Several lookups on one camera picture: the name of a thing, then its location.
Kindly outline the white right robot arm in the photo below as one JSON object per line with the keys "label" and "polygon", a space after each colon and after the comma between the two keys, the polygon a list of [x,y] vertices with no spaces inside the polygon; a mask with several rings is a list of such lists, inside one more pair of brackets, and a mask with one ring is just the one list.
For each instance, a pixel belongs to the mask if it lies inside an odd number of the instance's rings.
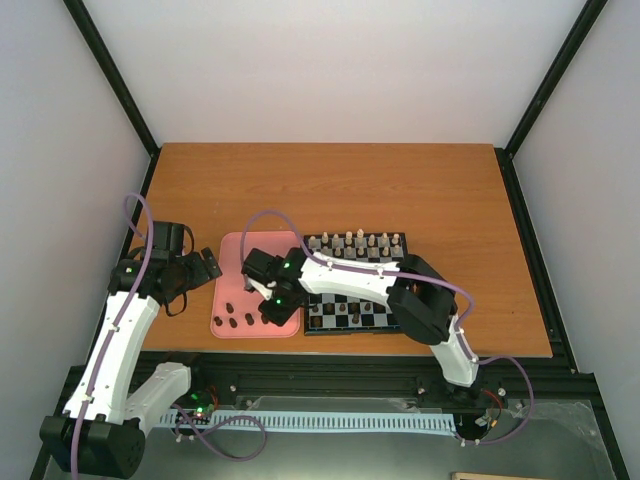
{"label": "white right robot arm", "polygon": [[247,285],[260,293],[259,311],[286,323],[311,295],[342,295],[391,311],[401,331],[427,345],[444,379],[459,387],[474,384],[478,357],[472,352],[456,303],[466,293],[444,280],[417,255],[400,261],[367,263],[294,247],[286,256],[252,249],[242,263]]}

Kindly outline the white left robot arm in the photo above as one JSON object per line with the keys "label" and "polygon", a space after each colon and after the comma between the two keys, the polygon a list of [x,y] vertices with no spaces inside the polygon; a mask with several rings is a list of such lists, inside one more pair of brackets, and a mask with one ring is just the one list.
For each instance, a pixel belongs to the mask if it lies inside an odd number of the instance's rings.
{"label": "white left robot arm", "polygon": [[108,285],[105,319],[82,378],[58,415],[46,417],[40,438],[57,465],[82,474],[130,478],[150,431],[180,397],[201,400],[208,378],[181,362],[156,366],[129,390],[142,344],[160,311],[221,274],[208,248],[145,254],[120,260]]}

